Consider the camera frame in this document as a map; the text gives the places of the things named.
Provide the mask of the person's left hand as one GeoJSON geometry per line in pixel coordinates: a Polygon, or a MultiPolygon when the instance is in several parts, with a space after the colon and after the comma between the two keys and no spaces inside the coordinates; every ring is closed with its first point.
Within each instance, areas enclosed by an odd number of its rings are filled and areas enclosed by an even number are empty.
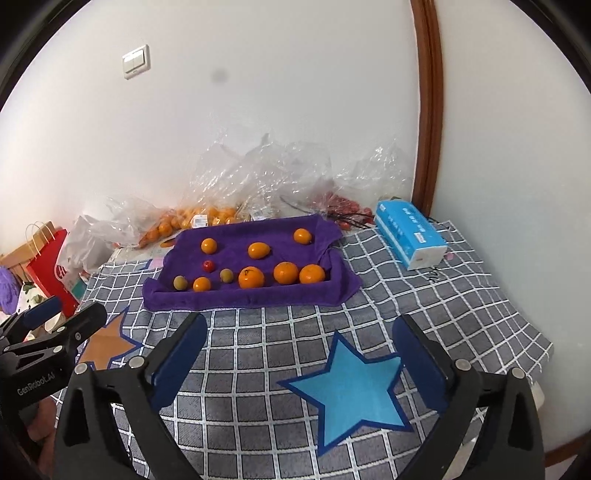
{"type": "Polygon", "coordinates": [[[43,399],[39,402],[37,414],[27,429],[29,437],[41,447],[37,466],[40,472],[49,478],[53,476],[54,469],[56,414],[55,401],[51,397],[43,399]]]}

